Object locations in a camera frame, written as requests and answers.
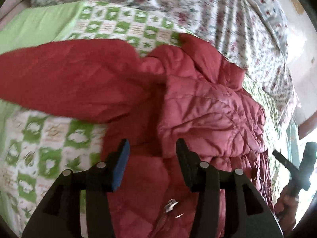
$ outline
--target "green checkered quilt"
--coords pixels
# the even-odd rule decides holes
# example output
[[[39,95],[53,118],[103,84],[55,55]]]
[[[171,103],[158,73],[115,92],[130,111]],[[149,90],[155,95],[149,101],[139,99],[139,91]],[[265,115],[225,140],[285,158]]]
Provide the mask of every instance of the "green checkered quilt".
[[[88,1],[65,39],[122,39],[145,56],[160,44],[178,46],[178,35],[184,32],[189,33],[168,19],[145,11]],[[264,139],[272,150],[279,140],[275,102],[248,76],[245,76],[243,88],[265,109]],[[99,161],[107,126],[55,117],[19,106],[3,121],[1,196],[6,201],[11,228],[16,234],[21,234],[34,209],[64,169],[86,170]],[[84,204],[81,214],[82,235],[86,237]]]

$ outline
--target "black tool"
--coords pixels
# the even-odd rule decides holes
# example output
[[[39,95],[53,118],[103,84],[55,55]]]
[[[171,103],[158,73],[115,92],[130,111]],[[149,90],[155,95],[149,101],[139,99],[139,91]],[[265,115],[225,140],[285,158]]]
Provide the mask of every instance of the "black tool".
[[[216,237],[219,189],[225,189],[226,196],[224,237],[283,237],[273,213],[242,169],[217,170],[190,151],[184,139],[177,140],[176,153],[185,184],[191,192],[199,192],[190,238]]]
[[[273,151],[273,156],[290,172],[290,180],[288,182],[288,190],[290,196],[298,197],[301,189],[307,191],[310,188],[309,178],[313,173],[314,165],[316,163],[316,152],[316,142],[307,142],[304,150],[303,159],[298,169],[281,153],[277,152],[276,150]],[[287,211],[288,209],[286,208],[276,216],[279,219],[282,219]]]
[[[22,238],[81,238],[80,190],[86,190],[89,238],[115,238],[106,193],[120,186],[129,153],[129,141],[122,140],[118,151],[89,170],[64,170],[37,206]]]

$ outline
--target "red puffer jacket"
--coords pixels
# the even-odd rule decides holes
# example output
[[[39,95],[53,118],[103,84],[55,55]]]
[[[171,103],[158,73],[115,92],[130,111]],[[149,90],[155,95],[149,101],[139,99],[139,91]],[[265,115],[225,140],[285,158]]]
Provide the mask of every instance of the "red puffer jacket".
[[[272,208],[264,110],[242,88],[244,71],[209,43],[180,35],[139,58],[128,43],[53,42],[0,56],[0,97],[23,107],[108,123],[103,158],[128,138],[121,187],[109,195],[118,238],[187,238],[198,195],[183,181],[178,138],[218,169],[242,168]],[[179,203],[169,213],[170,199]],[[221,192],[218,236],[223,235]]]

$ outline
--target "bed sheet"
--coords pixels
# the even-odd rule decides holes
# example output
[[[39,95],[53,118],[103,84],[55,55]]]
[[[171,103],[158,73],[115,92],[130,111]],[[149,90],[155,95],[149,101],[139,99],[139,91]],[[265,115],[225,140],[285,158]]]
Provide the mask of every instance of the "bed sheet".
[[[177,45],[178,34],[189,32],[167,18],[100,1],[86,2],[78,15],[74,28],[64,39],[119,38],[127,40],[142,55],[162,43]],[[243,87],[265,109],[264,139],[267,146],[273,148],[279,136],[275,102],[248,76],[245,76]],[[5,124],[1,197],[11,228],[21,235],[34,209],[64,169],[86,170],[99,161],[107,126],[6,104],[10,108],[0,119],[0,123]],[[270,167],[271,177],[275,177],[279,165],[271,157]],[[83,236],[87,237],[84,197],[82,193],[81,227]]]
[[[75,0],[32,0],[32,4],[47,6],[69,1]],[[155,11],[209,41],[231,62],[246,69],[248,76],[273,97],[279,120],[284,115],[294,89],[283,54],[287,43],[277,42],[285,41],[287,24],[277,20],[283,11],[275,0],[101,1]]]

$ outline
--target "wall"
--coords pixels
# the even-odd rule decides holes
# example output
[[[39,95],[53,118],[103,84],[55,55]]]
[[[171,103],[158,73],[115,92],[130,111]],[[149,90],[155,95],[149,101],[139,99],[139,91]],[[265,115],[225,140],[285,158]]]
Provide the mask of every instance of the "wall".
[[[287,66],[302,105],[295,110],[296,122],[300,125],[317,111],[317,32],[307,13],[299,15],[291,0],[278,1],[293,29],[290,56],[298,57]]]

